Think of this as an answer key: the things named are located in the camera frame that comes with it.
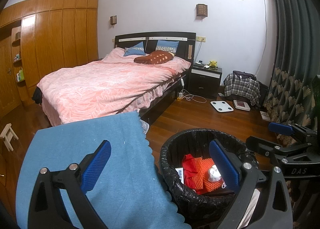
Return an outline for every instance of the blue pillow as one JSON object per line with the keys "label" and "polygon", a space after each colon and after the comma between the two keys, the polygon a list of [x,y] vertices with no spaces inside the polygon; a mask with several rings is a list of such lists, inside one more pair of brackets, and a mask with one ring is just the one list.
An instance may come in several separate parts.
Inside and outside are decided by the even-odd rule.
{"label": "blue pillow", "polygon": [[137,56],[145,56],[144,48],[143,48],[143,42],[140,42],[139,44],[124,49],[124,55],[123,56],[131,56],[131,55],[137,55]]}
{"label": "blue pillow", "polygon": [[158,40],[156,50],[168,51],[176,54],[178,45],[179,41]]}

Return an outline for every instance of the cable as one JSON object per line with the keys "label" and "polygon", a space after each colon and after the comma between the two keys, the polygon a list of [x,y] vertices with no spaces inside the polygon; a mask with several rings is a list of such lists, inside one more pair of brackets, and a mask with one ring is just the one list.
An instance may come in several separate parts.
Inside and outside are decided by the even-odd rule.
{"label": "cable", "polygon": [[251,85],[251,77],[249,77],[249,82],[242,82],[242,77],[241,77],[241,75],[240,75],[240,82],[242,82],[242,83],[247,83],[248,85],[247,85],[247,88],[249,88],[249,86]]}
{"label": "cable", "polygon": [[256,75],[258,74],[258,72],[259,72],[259,70],[260,70],[261,63],[262,63],[262,59],[263,59],[263,55],[264,55],[264,52],[265,52],[266,47],[267,47],[267,7],[266,7],[266,0],[264,0],[264,12],[265,12],[265,21],[266,21],[266,43],[265,43],[265,45],[264,45],[264,49],[263,49],[261,61],[260,61],[259,67],[258,67],[258,69],[257,69],[257,71],[256,71]]}
{"label": "cable", "polygon": [[[199,102],[199,103],[206,103],[207,102],[207,99],[202,97],[202,96],[198,96],[198,95],[193,95],[193,94],[190,94],[186,89],[182,89],[181,92],[182,93],[182,98],[181,100],[183,100],[183,98],[185,98],[187,101],[191,101],[191,100],[194,100],[196,102]],[[200,97],[202,99],[204,99],[205,101],[197,101],[195,99],[193,99],[193,97]]]}
{"label": "cable", "polygon": [[196,58],[194,60],[195,62],[197,61],[197,58],[198,58],[198,55],[199,55],[199,52],[200,52],[200,49],[201,49],[202,42],[203,42],[203,39],[200,42],[199,50],[198,50],[198,53],[197,53]]}

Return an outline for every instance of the tissue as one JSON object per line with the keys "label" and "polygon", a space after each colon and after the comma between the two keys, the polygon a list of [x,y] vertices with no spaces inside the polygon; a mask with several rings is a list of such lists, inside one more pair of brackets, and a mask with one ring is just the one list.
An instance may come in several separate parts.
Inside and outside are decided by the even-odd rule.
{"label": "tissue", "polygon": [[210,182],[217,182],[221,179],[221,174],[217,169],[216,165],[213,165],[212,168],[209,168],[208,174],[209,174],[208,181]]}

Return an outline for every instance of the pillow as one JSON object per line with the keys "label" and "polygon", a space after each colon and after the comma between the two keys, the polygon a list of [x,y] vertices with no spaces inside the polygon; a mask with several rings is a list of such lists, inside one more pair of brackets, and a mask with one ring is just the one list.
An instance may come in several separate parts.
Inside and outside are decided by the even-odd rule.
{"label": "pillow", "polygon": [[174,53],[167,51],[153,51],[148,56],[136,57],[133,61],[138,64],[160,65],[170,61],[174,57]]}
{"label": "pillow", "polygon": [[137,56],[145,56],[144,48],[143,48],[143,42],[140,42],[139,44],[124,49],[124,55],[123,56],[131,56],[131,55],[137,55]]}
{"label": "pillow", "polygon": [[168,51],[176,54],[178,45],[179,41],[158,40],[156,50]]}

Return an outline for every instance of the bed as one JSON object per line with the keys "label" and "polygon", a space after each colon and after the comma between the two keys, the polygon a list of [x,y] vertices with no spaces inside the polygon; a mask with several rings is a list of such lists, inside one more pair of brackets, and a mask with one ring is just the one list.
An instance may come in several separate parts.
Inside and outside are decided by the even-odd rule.
{"label": "bed", "polygon": [[[177,98],[180,79],[188,83],[195,50],[195,33],[148,32],[116,36],[115,48],[102,60],[62,68],[37,85],[42,108],[52,126],[122,112],[139,112],[152,124]],[[146,54],[158,40],[179,41],[173,60],[161,65],[134,63],[124,48],[143,42]]]}

